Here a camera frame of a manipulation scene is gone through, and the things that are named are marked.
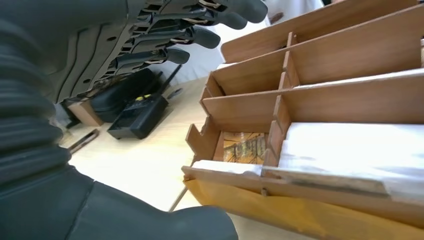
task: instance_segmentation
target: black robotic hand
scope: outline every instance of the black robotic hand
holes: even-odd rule
[[[22,2],[35,10],[21,15],[8,2],[0,11],[19,20],[20,31],[34,36],[26,40],[41,52],[30,54],[45,55],[42,67],[53,85],[49,98],[54,102],[83,93],[100,79],[131,74],[150,64],[186,63],[190,54],[178,50],[178,44],[213,49],[221,40],[200,26],[223,23],[239,30],[248,21],[262,21],[268,11],[261,0]],[[37,19],[41,22],[33,25]]]
[[[200,26],[266,14],[261,0],[0,0],[0,239],[236,240],[218,208],[162,212],[80,174],[48,119],[96,81],[185,63],[179,44],[215,48]]]

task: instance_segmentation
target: black device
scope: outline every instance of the black device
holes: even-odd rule
[[[116,139],[144,139],[147,137],[159,123],[168,106],[168,101],[162,96],[162,93],[181,67],[181,64],[176,67],[157,92],[149,94],[147,97],[143,95],[125,107],[107,132]]]
[[[184,62],[188,53],[169,47],[210,35],[194,25],[240,29],[267,14],[261,0],[201,2],[0,0],[0,239],[238,239],[222,209],[163,212],[81,174],[48,121],[53,103],[101,79]],[[143,47],[158,33],[172,39]],[[219,36],[203,39],[216,47]]]
[[[90,99],[95,114],[105,123],[113,123],[122,110],[140,94],[152,94],[161,83],[148,68],[142,69]]]

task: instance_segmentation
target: wooden organizer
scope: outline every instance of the wooden organizer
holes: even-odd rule
[[[281,22],[222,45],[227,64],[238,63],[289,46],[288,34],[302,43],[372,19],[406,9],[417,0],[356,0],[330,4],[316,11]]]
[[[391,7],[386,8],[390,4],[375,1],[381,9],[375,12],[377,16],[373,16],[416,3],[390,2]],[[361,23],[373,18],[365,14],[354,18],[361,23],[359,25],[333,32],[357,23],[349,20],[338,27],[311,34],[309,38],[296,38],[296,35],[301,35],[292,31],[308,15],[356,6],[354,3],[369,8],[370,12],[377,7],[374,1],[347,0],[323,8],[318,13],[312,12],[266,28],[260,32],[279,25],[283,29],[279,32],[288,32],[287,47],[211,72],[200,99],[208,115],[205,125],[198,131],[192,124],[186,137],[194,152],[193,163],[199,160],[220,161],[222,132],[267,133],[265,161],[261,176],[184,166],[182,170],[186,181],[217,183],[257,194],[263,194],[265,190],[271,196],[309,199],[424,228],[424,206],[407,199],[392,199],[378,183],[345,177],[333,179],[336,182],[357,181],[360,187],[355,192],[337,186],[297,185],[285,180],[285,176],[293,179],[292,175],[276,168],[282,143],[292,122],[424,124],[424,73],[388,74],[421,67],[420,40],[424,36],[424,24],[420,20],[424,16],[423,4]],[[288,27],[288,22],[295,26]],[[264,38],[264,43],[273,41],[272,37]],[[241,40],[235,41],[243,47],[243,50],[239,47],[239,53],[250,48]],[[241,58],[255,54],[246,52],[246,55],[240,54]],[[326,185],[324,178],[318,176],[315,179]],[[224,204],[221,207],[230,212],[234,210]],[[235,211],[249,215],[239,208]],[[268,221],[260,215],[250,217],[276,224],[275,220]]]

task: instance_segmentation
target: cardboard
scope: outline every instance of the cardboard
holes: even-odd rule
[[[72,103],[67,108],[84,125],[91,126],[91,127],[100,127],[104,123],[94,112],[90,104],[90,100],[83,100],[83,101]]]

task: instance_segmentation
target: wooden rack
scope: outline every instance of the wooden rack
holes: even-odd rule
[[[193,163],[222,159],[217,154],[222,132],[255,132],[267,133],[264,167],[261,176],[246,176],[184,166],[186,181],[258,194],[266,189],[272,196],[306,198],[424,228],[422,205],[384,194],[290,184],[275,168],[292,122],[424,124],[424,73],[408,71],[421,67],[424,5],[416,3],[347,0],[224,45],[227,62],[242,62],[210,73],[200,99],[208,117],[201,131],[192,124],[186,137]],[[347,8],[344,16],[308,24]],[[269,32],[286,37],[265,37]],[[252,41],[259,35],[263,41]],[[406,72],[388,74],[398,71]],[[375,182],[361,184],[364,189],[374,184],[381,193]]]

